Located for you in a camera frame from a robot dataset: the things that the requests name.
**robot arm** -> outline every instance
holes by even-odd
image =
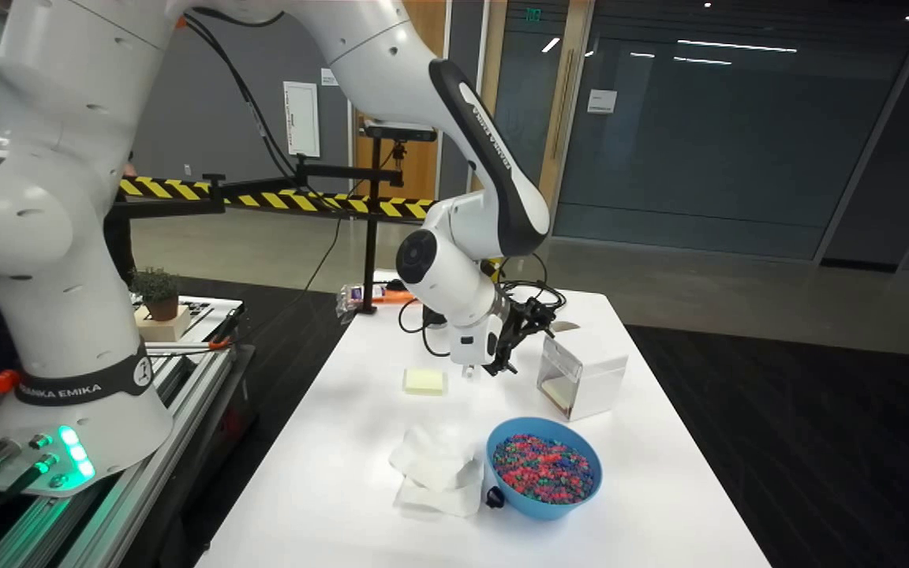
[[[299,2],[292,17],[314,31],[348,97],[388,124],[440,128],[482,179],[482,192],[440,201],[423,230],[399,250],[399,276],[455,328],[451,361],[488,361],[487,317],[494,291],[482,259],[534,253],[549,230],[549,207],[520,173],[482,100],[447,59],[413,31],[399,0]]]
[[[0,44],[0,313],[24,375],[0,401],[0,439],[79,433],[89,456],[76,483],[32,491],[74,497],[172,433],[102,223],[177,17],[194,8],[299,20],[361,112],[440,128],[477,166],[482,192],[440,201],[399,259],[413,294],[455,324],[459,364],[487,361],[494,291],[480,259],[530,253],[549,230],[480,97],[423,48],[400,0],[12,2]]]

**cable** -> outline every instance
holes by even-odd
[[[58,466],[58,456],[42,456],[12,485],[0,497],[0,507],[24,491],[34,480],[42,480],[51,466]]]
[[[544,263],[544,257],[540,253],[530,253],[538,263],[540,263],[540,268],[544,268],[544,285],[549,285],[549,268],[547,268],[547,263]]]
[[[447,351],[447,354],[440,354],[440,351],[429,347],[425,328],[420,333],[420,337],[423,337],[423,351],[425,351],[425,354],[432,354],[432,357],[451,357],[451,351]]]
[[[399,311],[399,328],[405,333],[405,334],[420,334],[423,328],[425,328],[425,322],[420,324],[420,328],[406,328],[405,324],[405,311],[409,311],[416,300],[406,300],[406,302],[400,302],[400,311]]]
[[[260,140],[273,157],[273,163],[284,173],[284,178],[292,178],[292,163],[291,157],[284,154],[284,148],[279,144],[279,140],[273,137],[268,131],[268,120],[251,95],[251,89],[247,84],[247,79],[239,77],[237,63],[231,59],[231,54],[224,52],[224,44],[214,38],[214,31],[199,23],[195,17],[186,17],[186,27],[224,59],[224,67],[231,69],[234,83],[237,83],[237,91],[239,97],[251,108],[255,115],[255,124],[260,124]]]
[[[406,313],[413,302],[420,302],[420,300],[400,302],[400,311],[399,311],[399,328],[400,328],[405,334],[420,334],[425,354],[432,354],[432,357],[451,357],[451,354],[442,354],[442,351],[436,351],[436,347],[429,345],[429,324],[425,324],[425,322],[423,322],[420,328],[405,324],[405,313]]]
[[[275,23],[282,23],[288,17],[288,12],[279,12],[279,17],[266,20],[266,23],[242,23],[242,20],[231,20],[227,12],[209,9],[209,8],[195,8],[194,12],[209,17],[209,20],[220,20],[220,23],[239,27],[239,29],[268,29],[268,27],[275,27]]]
[[[319,259],[316,271],[305,279],[302,291],[310,291],[310,285],[316,285],[319,271],[325,268],[325,263],[327,263],[327,257],[332,257],[332,250],[339,244],[339,230],[341,230],[341,217],[334,220],[332,244],[327,244],[325,257]]]

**table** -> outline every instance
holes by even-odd
[[[400,334],[396,313],[348,328],[199,566],[768,566],[627,334],[615,410],[571,424],[606,470],[593,502],[552,525],[507,507],[477,520],[399,507],[388,457],[409,424],[461,420],[482,441],[507,418],[558,410],[538,393],[544,337],[518,347],[518,375],[447,365],[442,397],[406,396],[405,368],[445,364]],[[558,322],[621,328],[600,294],[569,294]]]

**white paper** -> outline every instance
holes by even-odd
[[[587,95],[587,115],[615,115],[615,95],[619,95],[619,91],[591,89],[591,95]]]

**sponge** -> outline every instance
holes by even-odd
[[[405,393],[409,396],[445,396],[447,380],[440,368],[406,368],[405,373]]]

